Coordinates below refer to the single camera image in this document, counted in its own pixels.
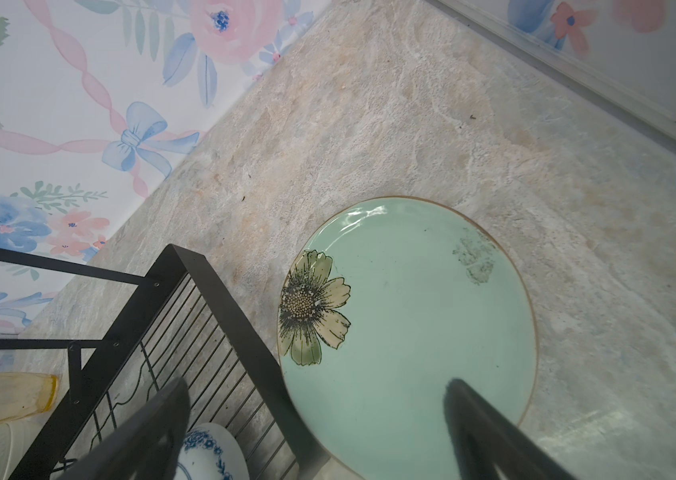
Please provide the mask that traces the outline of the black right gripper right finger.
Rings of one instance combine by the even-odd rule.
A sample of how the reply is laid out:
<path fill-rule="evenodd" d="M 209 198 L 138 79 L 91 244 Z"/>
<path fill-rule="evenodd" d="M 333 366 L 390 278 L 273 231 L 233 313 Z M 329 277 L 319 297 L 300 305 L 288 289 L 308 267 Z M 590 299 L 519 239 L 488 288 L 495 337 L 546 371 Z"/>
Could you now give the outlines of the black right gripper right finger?
<path fill-rule="evenodd" d="M 573 477 L 462 379 L 448 383 L 444 414 L 463 479 Z"/>

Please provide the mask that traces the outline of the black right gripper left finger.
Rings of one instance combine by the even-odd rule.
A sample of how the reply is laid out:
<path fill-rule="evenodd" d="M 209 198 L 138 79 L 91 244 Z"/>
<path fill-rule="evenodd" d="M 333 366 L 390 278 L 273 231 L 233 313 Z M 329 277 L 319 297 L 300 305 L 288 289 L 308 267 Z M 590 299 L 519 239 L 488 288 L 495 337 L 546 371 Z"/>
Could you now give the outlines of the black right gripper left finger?
<path fill-rule="evenodd" d="M 188 385 L 175 378 L 61 477 L 172 479 L 189 415 Z"/>

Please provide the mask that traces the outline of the blue floral bowl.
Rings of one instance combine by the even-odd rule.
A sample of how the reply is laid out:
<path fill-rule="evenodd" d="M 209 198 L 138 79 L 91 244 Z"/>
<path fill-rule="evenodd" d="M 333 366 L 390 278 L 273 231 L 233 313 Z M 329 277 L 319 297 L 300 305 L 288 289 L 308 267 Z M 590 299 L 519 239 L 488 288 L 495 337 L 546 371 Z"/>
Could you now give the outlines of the blue floral bowl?
<path fill-rule="evenodd" d="M 180 449 L 175 480 L 242 479 L 250 474 L 242 449 L 223 426 L 204 423 L 190 430 Z"/>

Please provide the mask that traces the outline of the black wire dish rack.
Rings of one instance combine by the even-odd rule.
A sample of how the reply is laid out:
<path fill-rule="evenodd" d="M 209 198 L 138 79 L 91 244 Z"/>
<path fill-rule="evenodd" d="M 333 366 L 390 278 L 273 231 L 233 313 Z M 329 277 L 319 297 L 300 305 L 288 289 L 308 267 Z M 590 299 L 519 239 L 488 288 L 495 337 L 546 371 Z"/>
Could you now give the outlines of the black wire dish rack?
<path fill-rule="evenodd" d="M 0 249 L 0 262 L 70 273 L 135 286 L 135 291 L 100 339 L 0 339 L 0 350 L 63 350 L 69 361 L 69 390 L 13 471 L 16 479 L 61 476 L 77 461 L 67 453 L 85 425 L 108 399 L 109 390 L 131 356 L 143 351 L 145 336 L 162 314 L 170 313 L 179 288 L 197 288 L 200 300 L 227 348 L 224 372 L 242 368 L 271 425 L 292 452 L 285 476 L 312 479 L 327 463 L 317 443 L 296 413 L 271 351 L 256 333 L 207 259 L 194 251 L 168 245 L 144 276 Z"/>

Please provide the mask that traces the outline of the yellow glass cup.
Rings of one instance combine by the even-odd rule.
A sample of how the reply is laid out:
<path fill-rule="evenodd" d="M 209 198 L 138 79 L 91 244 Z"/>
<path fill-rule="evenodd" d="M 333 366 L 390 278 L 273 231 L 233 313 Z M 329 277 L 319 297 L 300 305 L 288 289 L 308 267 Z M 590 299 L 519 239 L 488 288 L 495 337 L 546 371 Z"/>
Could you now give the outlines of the yellow glass cup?
<path fill-rule="evenodd" d="M 0 422 L 50 411 L 59 385 L 59 377 L 52 374 L 0 372 Z"/>

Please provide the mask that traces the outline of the green plate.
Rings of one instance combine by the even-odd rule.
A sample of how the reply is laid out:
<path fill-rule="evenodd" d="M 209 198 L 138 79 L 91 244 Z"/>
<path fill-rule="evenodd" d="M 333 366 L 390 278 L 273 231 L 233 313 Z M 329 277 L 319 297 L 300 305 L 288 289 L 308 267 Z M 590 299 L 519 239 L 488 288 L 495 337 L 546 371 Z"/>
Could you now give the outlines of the green plate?
<path fill-rule="evenodd" d="M 298 414 L 365 479 L 457 478 L 448 384 L 465 381 L 520 423 L 537 376 L 535 315 L 513 261 L 428 200 L 366 200 L 324 223 L 287 273 L 277 329 Z"/>

